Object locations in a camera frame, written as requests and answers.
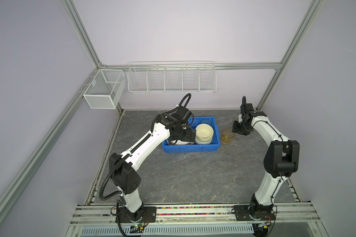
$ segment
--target blue plastic tray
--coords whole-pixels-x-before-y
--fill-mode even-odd
[[[195,117],[194,122],[190,127],[196,128],[202,119],[209,119],[212,122],[212,128],[214,129],[214,136],[212,137],[212,141],[207,145],[169,145],[167,141],[162,142],[162,148],[167,153],[178,153],[178,152],[201,152],[201,151],[216,151],[220,146],[219,139],[219,129],[216,125],[214,117]]]

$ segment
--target black cable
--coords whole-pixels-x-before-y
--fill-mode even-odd
[[[150,131],[153,133],[153,130],[154,130],[154,124],[156,123],[156,120],[157,120],[157,118],[158,118],[158,116],[160,116],[160,114],[161,113],[158,113],[155,117],[154,117],[154,119],[153,119],[153,121],[152,121],[152,125],[150,126]]]
[[[277,190],[277,188],[278,188],[279,184],[281,183],[281,180],[284,182],[284,178],[282,178],[282,175],[281,175],[281,173],[279,172],[279,170],[278,170],[278,173],[280,174],[281,179],[278,181],[277,186],[276,186],[276,188],[274,189],[273,195],[274,195],[274,193],[276,192],[276,190]],[[274,198],[274,196],[273,196],[273,195],[271,195],[271,196],[270,196],[270,201],[271,201],[271,203],[273,204],[273,206],[275,206],[275,207],[276,207],[276,218],[274,219],[274,222],[273,222],[272,228],[270,228],[269,233],[268,233],[265,237],[268,237],[268,235],[272,232],[273,227],[274,227],[274,224],[275,224],[276,219],[277,219],[278,207],[277,207],[277,206],[273,203],[273,198]]]
[[[117,204],[116,204],[116,213],[118,212],[119,210],[119,201],[117,201]],[[121,228],[121,225],[120,225],[120,218],[119,216],[117,215],[116,216],[116,222],[117,222],[117,225],[119,227],[119,231],[120,233],[124,236],[124,237],[128,237],[128,235],[125,234],[124,230]]]
[[[278,137],[282,140],[282,142],[284,142],[284,139],[282,138],[282,134],[279,134],[274,128],[273,126],[271,126],[267,121],[264,121],[264,120],[258,120],[257,122],[255,122],[252,126],[252,128],[256,125],[256,123],[260,122],[260,121],[263,121],[265,122],[267,125],[269,125],[275,132],[276,134],[278,135]]]
[[[179,105],[182,105],[182,103],[184,102],[184,100],[185,100],[187,97],[188,97],[188,99],[187,99],[187,101],[186,101],[186,103],[185,103],[185,106],[184,106],[184,107],[186,107],[187,104],[189,103],[190,99],[191,99],[191,93],[188,93],[187,95],[185,95],[185,96],[183,97],[183,99],[180,101]]]
[[[190,124],[181,125],[182,127],[190,127],[190,126],[192,125],[192,123],[194,122],[194,114],[191,113],[191,115],[192,115],[192,121],[191,121],[191,123],[190,123]]]
[[[244,129],[247,130],[248,132],[250,132],[251,130],[248,130],[247,127],[245,126],[244,120],[241,121],[241,124],[243,125]]]
[[[109,181],[109,179],[112,177],[112,175],[115,173],[115,171],[125,162],[125,160],[129,157],[130,155],[129,154],[126,154],[123,158],[121,158],[119,160],[119,162],[117,162],[113,168],[109,171],[108,175],[105,177],[103,183],[102,183],[102,186],[100,187],[100,190],[99,190],[99,199],[101,201],[105,201],[107,199],[109,199],[110,197],[113,197],[115,196],[116,194],[119,194],[119,192],[121,193],[121,191],[119,190],[116,190],[112,193],[110,193],[109,195],[103,197],[103,194],[104,194],[104,189],[105,187],[107,186],[107,183]]]
[[[112,213],[112,209],[114,208],[114,207],[116,207],[116,213],[114,214],[114,213]],[[111,208],[111,215],[114,215],[114,216],[117,216],[118,215],[118,213],[119,213],[119,207],[116,205],[116,206],[113,206],[112,208]]]
[[[169,110],[169,111],[167,111],[167,112],[165,112],[165,113],[172,113],[172,112],[176,111],[178,108],[179,108],[179,107],[175,107],[174,109]]]

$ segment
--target black bracket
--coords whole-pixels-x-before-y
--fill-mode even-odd
[[[246,123],[242,124],[242,123],[239,123],[238,121],[233,121],[232,132],[244,136],[251,134],[252,126],[248,123],[247,124]]]
[[[233,213],[236,216],[237,221],[254,221],[254,220],[261,220],[261,221],[268,221],[270,217],[270,220],[273,221],[276,219],[274,213],[272,211],[255,211],[254,215],[252,212],[248,209],[249,205],[234,205],[233,206]]]
[[[128,209],[125,207],[119,207],[119,211],[116,213],[118,213],[119,215],[119,219],[120,219],[120,223],[134,223],[133,219],[130,219],[130,216],[127,215]],[[157,216],[157,208],[156,207],[143,207],[142,209],[142,216],[141,216],[141,220],[137,221],[137,222],[147,222],[149,217],[149,223],[151,222],[156,222],[156,216]]]
[[[264,158],[264,168],[276,178],[290,177],[298,170],[299,143],[297,141],[272,141]]]

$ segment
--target white wire shelf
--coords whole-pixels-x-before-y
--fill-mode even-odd
[[[123,70],[100,69],[83,96],[91,108],[116,109],[125,84]]]
[[[131,93],[215,92],[215,63],[130,66],[128,90]]]

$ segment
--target glass cup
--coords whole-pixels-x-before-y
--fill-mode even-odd
[[[225,128],[222,131],[222,143],[228,144],[232,141],[233,137],[235,136],[235,133],[232,132],[231,128]]]

